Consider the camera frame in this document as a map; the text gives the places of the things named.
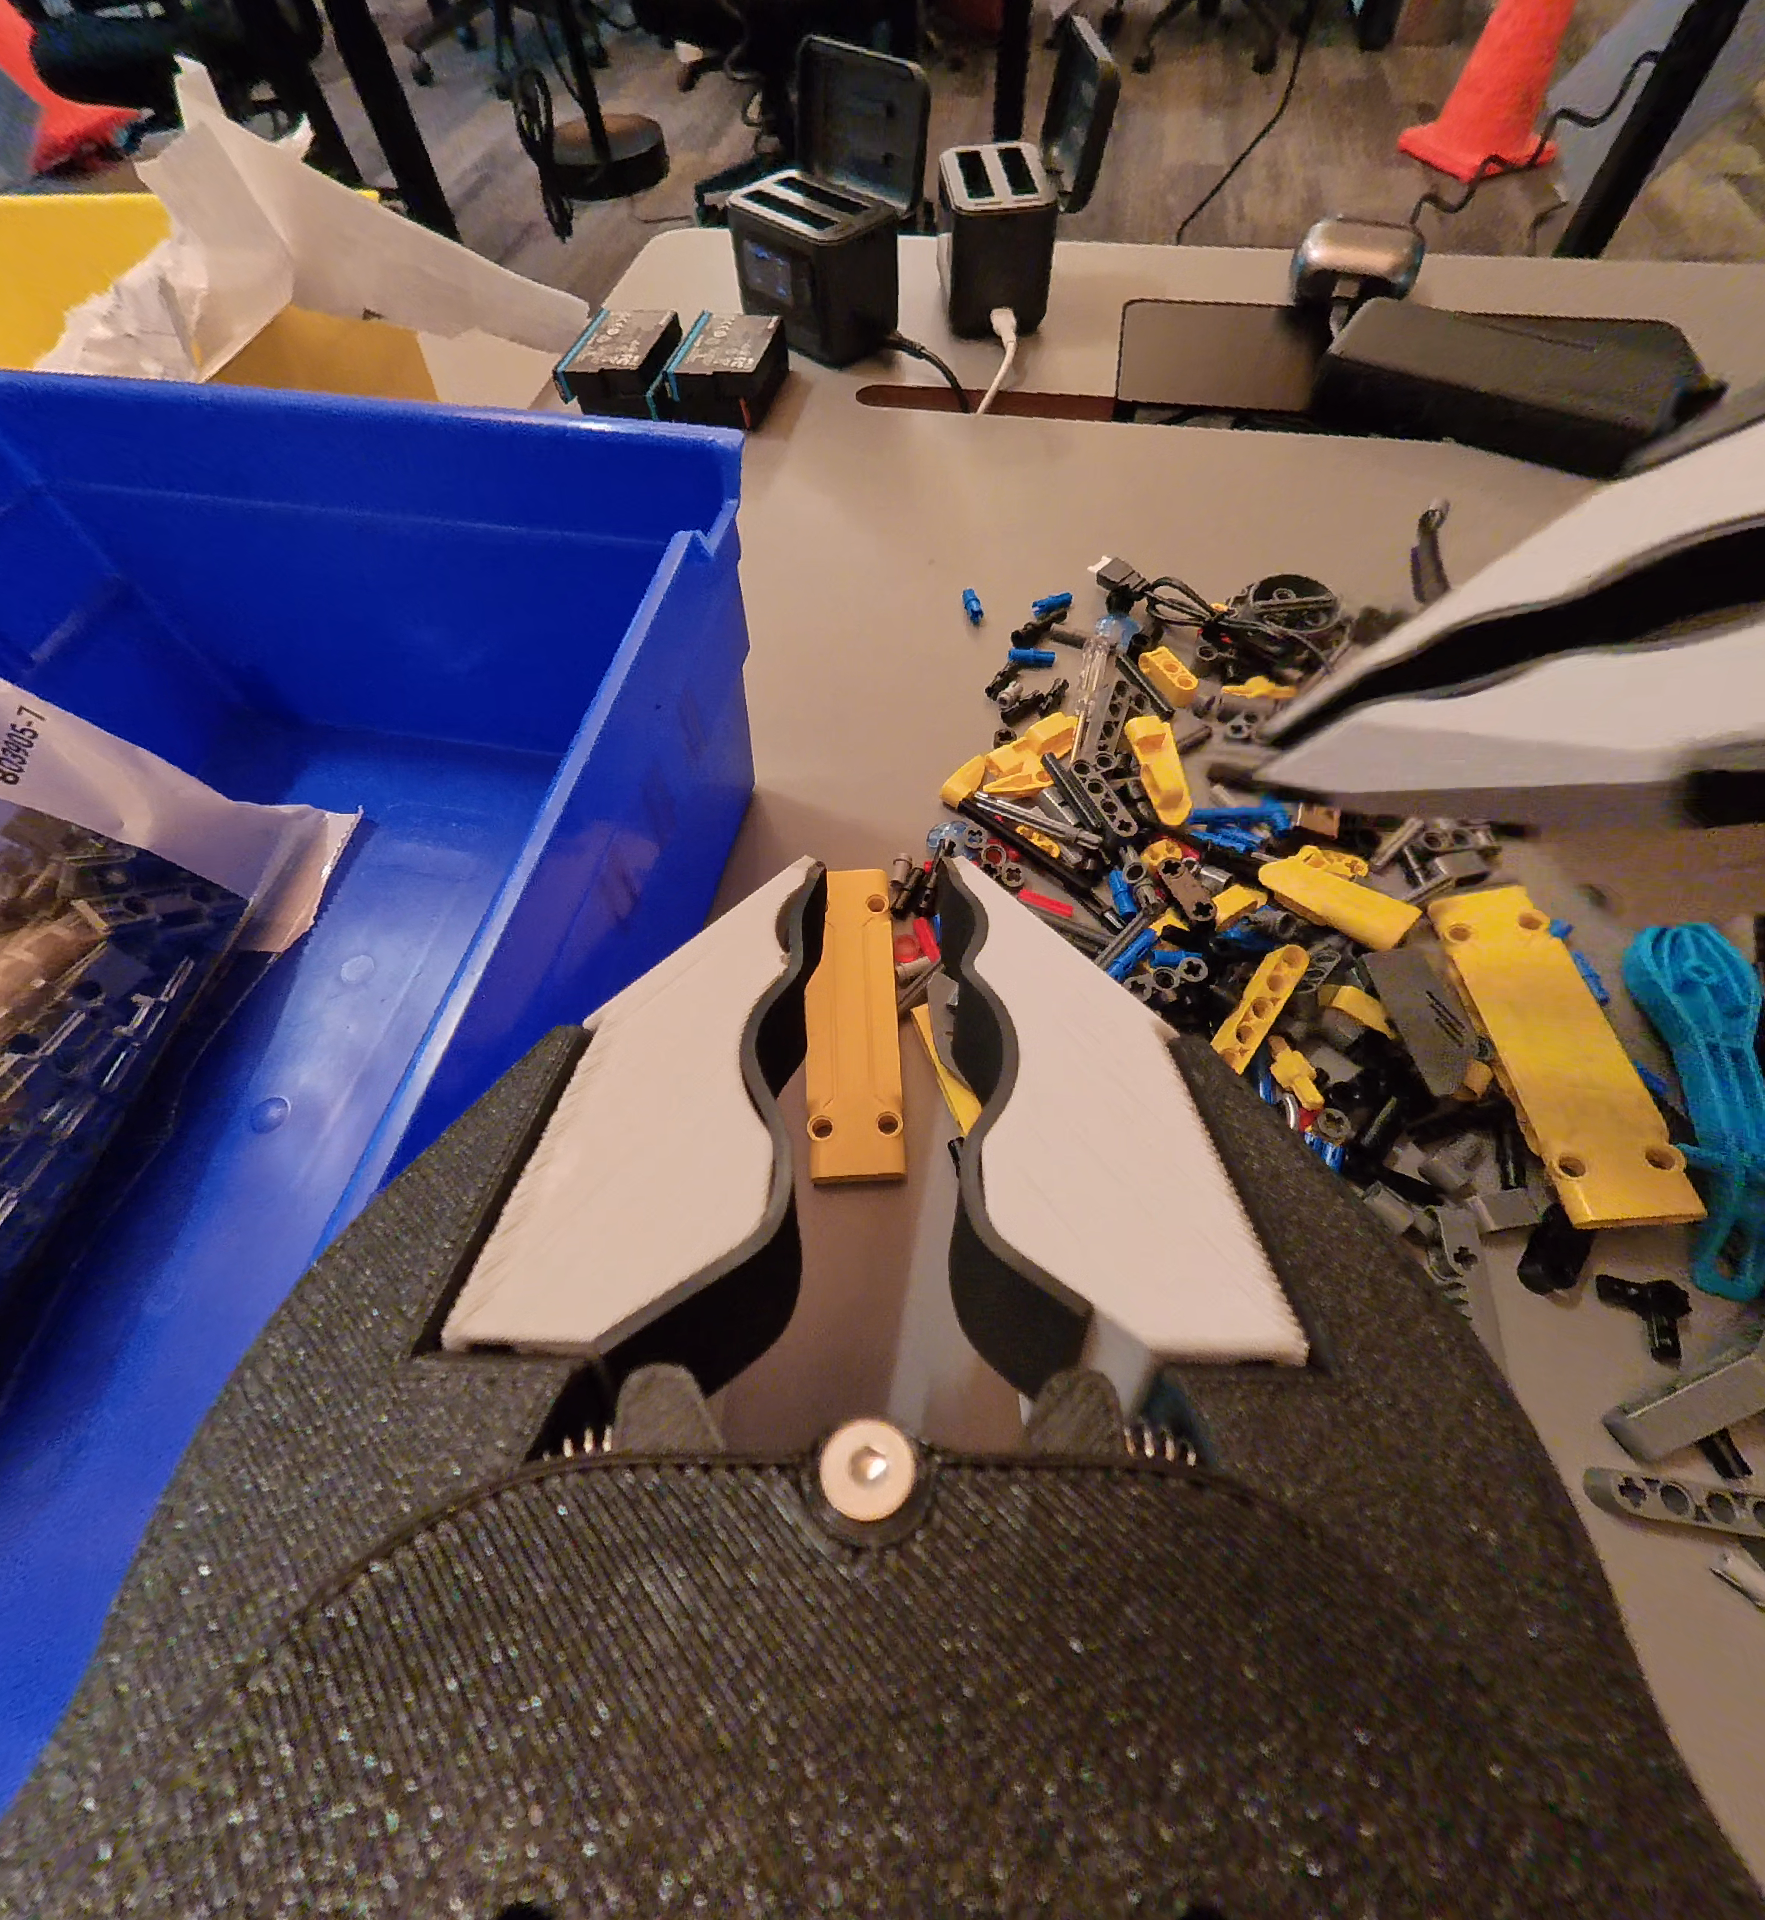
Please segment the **black round stand base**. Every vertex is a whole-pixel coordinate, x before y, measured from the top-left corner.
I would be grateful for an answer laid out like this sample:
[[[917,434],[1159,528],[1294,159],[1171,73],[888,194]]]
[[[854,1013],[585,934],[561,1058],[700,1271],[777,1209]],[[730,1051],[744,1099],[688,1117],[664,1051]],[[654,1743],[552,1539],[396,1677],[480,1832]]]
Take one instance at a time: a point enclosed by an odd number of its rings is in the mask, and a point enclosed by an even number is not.
[[[574,234],[578,203],[627,199],[664,184],[671,160],[656,121],[603,116],[590,97],[578,121],[554,122],[543,73],[530,66],[510,79],[520,151],[535,166],[543,211],[558,242]]]

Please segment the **black open-lid battery charger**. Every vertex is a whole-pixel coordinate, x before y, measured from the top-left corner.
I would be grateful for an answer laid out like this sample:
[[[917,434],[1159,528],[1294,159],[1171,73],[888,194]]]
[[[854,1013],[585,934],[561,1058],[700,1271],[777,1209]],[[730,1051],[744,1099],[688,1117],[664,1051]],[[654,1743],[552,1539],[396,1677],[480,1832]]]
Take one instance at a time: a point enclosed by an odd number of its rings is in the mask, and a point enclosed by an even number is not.
[[[894,340],[896,234],[917,223],[928,88],[917,64],[813,35],[795,66],[793,162],[726,203],[741,305],[826,366]]]

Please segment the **yellow plastic bin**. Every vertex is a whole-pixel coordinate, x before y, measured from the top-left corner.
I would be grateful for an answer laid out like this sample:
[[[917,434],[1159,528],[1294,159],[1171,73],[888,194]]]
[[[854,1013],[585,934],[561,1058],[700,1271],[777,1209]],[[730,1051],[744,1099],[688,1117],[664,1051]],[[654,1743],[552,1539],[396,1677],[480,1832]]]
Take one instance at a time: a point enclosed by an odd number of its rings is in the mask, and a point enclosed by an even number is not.
[[[292,259],[231,181],[214,194],[0,198],[0,369],[439,398],[445,333],[279,301]]]

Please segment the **orange traffic cone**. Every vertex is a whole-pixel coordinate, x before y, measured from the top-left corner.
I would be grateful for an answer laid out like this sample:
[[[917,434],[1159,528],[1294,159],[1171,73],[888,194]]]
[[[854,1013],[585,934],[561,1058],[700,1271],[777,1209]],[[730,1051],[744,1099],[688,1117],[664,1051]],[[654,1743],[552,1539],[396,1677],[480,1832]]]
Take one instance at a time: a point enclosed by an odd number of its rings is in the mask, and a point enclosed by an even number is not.
[[[1538,116],[1575,2],[1496,2],[1440,116],[1398,132],[1402,154],[1459,181],[1556,156]]]
[[[32,153],[37,174],[111,146],[168,102],[170,41],[150,22],[86,13],[34,17],[29,59],[46,95]]]

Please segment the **blue plastic storage bin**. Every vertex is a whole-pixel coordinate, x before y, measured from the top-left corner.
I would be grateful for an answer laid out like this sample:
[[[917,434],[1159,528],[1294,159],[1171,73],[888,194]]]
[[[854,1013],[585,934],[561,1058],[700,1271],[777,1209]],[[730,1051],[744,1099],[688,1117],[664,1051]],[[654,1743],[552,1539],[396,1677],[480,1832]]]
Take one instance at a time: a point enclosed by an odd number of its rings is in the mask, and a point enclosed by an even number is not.
[[[359,813],[0,1380],[0,1813],[319,1252],[706,919],[752,787],[741,441],[0,373],[0,676]]]

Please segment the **black two-slot battery charger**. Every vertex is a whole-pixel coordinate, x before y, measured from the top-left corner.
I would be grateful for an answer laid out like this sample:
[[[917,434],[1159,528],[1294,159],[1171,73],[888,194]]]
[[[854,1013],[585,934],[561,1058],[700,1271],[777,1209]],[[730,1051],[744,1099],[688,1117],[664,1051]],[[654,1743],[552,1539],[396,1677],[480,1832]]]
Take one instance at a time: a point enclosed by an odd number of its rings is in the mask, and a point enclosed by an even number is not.
[[[1063,41],[1038,143],[955,146],[938,160],[938,270],[950,329],[985,337],[1007,310],[1017,333],[1045,318],[1059,217],[1091,198],[1121,76],[1079,14]]]

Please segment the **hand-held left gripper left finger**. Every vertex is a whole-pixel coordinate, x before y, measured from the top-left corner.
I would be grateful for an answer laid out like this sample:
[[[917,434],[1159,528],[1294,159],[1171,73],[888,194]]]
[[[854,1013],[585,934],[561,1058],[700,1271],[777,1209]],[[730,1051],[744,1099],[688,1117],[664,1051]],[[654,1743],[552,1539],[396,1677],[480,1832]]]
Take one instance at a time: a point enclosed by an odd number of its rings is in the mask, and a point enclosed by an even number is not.
[[[582,1358],[605,1391],[671,1362],[716,1394],[775,1345],[800,1275],[778,1094],[824,911],[795,861],[588,1017],[445,1350]]]

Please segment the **clear bag of brick pieces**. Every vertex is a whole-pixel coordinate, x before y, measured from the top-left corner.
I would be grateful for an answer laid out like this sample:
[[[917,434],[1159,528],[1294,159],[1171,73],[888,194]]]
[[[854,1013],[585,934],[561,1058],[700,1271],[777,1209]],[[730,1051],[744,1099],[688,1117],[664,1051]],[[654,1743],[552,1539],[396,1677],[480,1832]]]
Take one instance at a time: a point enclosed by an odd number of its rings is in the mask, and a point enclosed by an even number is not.
[[[239,804],[0,677],[0,1325],[177,1029],[359,816]]]

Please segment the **background desk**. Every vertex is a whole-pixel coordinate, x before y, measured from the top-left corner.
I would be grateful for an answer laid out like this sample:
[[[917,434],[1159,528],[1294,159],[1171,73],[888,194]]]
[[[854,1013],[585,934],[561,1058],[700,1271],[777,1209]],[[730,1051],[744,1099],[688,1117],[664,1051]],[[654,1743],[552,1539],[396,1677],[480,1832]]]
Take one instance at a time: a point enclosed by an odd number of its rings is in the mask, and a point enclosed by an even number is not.
[[[1749,2],[1625,4],[1547,95],[1546,128],[1563,141],[1556,256],[1607,251],[1634,199],[1678,146],[1710,116],[1720,68],[1744,57]]]
[[[395,189],[414,223],[459,242],[435,165],[367,2],[319,2]]]

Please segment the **yellow flat brick panel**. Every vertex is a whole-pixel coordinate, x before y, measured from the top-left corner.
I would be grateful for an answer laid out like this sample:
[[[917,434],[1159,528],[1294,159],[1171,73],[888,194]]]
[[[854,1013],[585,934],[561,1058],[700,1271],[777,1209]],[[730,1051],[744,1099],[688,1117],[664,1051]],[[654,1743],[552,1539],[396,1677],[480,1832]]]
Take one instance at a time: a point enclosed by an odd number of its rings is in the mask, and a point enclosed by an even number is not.
[[[805,988],[805,1118],[815,1185],[905,1175],[893,940],[884,870],[827,872],[822,960]]]
[[[1495,1050],[1495,1074],[1581,1229],[1685,1225],[1705,1209],[1629,1054],[1547,914],[1507,885],[1427,905]]]

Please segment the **pile of toy brick pieces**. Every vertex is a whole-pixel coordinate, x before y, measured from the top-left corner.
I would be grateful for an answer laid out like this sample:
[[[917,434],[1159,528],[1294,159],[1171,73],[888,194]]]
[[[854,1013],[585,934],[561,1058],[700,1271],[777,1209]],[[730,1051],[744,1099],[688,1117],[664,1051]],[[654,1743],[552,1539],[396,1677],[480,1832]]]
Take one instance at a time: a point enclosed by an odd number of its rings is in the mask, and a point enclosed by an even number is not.
[[[1071,751],[1082,716],[1063,710],[1062,680],[1005,704],[1036,727],[1002,732],[945,786],[944,804],[969,824],[954,845],[998,885],[1041,865],[1083,899],[1091,928],[1063,899],[1020,896],[1175,1037],[1204,1037],[1253,1086],[1274,1138],[1341,1182],[1397,1261],[1503,1362],[1493,1241],[1517,1237],[1518,1284],[1562,1298],[1581,1287],[1599,1232],[1641,1227],[1581,1229],[1566,1217],[1427,917],[1432,902],[1507,888],[1488,885],[1493,830],[1412,817],[1381,826],[1359,851],[1335,816],[1313,828],[1279,799],[1191,809],[1176,824],[1160,801],[1191,797],[1175,776],[1188,743],[1176,720],[1205,690],[1199,673],[1253,661],[1258,640],[1280,636],[1305,661],[1341,636],[1344,610],[1298,576],[1222,604],[1111,563],[1097,576],[1110,592],[1107,652],[1086,658],[1082,685],[1095,698],[1095,743]],[[1671,1055],[1669,1076],[1629,1058],[1683,1154],[1694,1131]],[[1730,1429],[1765,1413],[1765,1287],[1733,1301],[1691,1284],[1702,1221],[1681,1222],[1685,1284],[1594,1275],[1594,1298],[1639,1318],[1663,1369],[1661,1385],[1622,1402],[1605,1429],[1645,1466],[1695,1450],[1741,1478]]]

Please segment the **cyan brick separator tool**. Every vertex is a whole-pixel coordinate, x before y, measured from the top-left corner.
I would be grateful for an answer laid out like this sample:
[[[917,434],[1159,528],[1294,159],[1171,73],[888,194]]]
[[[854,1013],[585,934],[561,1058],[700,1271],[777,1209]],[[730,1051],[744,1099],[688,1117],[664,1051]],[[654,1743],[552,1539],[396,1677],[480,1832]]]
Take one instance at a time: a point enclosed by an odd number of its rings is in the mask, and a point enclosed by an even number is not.
[[[1765,1287],[1765,1080],[1758,1069],[1760,981],[1714,926],[1637,931],[1622,982],[1661,1036],[1681,1078],[1694,1141],[1690,1171],[1705,1195],[1690,1279],[1753,1301]]]

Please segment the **black power adapter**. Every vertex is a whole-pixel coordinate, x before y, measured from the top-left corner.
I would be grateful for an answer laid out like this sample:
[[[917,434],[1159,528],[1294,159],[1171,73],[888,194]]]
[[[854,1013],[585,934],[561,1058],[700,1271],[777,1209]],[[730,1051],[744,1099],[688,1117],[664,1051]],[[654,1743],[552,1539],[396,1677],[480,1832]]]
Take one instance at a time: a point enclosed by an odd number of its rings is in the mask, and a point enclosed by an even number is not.
[[[1321,357],[1307,414],[1344,434],[1448,440],[1612,479],[1724,393],[1674,324],[1373,300]]]

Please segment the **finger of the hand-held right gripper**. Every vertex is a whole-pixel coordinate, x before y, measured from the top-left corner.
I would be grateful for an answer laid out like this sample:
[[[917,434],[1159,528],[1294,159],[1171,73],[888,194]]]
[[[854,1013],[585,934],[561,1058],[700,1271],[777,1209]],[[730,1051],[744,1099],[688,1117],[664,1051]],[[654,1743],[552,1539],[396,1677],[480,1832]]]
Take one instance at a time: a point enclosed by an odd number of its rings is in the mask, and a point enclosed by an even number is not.
[[[1271,754],[1258,781],[1359,811],[1533,828],[1762,826],[1685,811],[1681,720],[1656,708],[1683,661],[1674,640],[1588,652],[1448,700],[1373,704]]]
[[[1735,542],[1765,545],[1765,390],[1738,395],[1639,456],[1302,696],[1267,743],[1294,751],[1358,708],[1455,698],[1537,661],[1765,600],[1765,559],[1760,585],[1741,585],[1750,557]]]

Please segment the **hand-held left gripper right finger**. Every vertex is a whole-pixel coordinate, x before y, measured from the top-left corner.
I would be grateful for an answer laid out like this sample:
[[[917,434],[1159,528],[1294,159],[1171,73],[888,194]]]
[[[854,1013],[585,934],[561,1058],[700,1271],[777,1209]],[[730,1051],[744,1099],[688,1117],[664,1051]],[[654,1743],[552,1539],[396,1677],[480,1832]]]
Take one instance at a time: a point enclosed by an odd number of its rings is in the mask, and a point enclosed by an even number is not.
[[[1022,1397],[1086,1368],[1136,1412],[1167,1362],[1307,1362],[1307,1334],[1176,1069],[1175,1034],[966,861],[939,869],[960,1156],[950,1287]]]

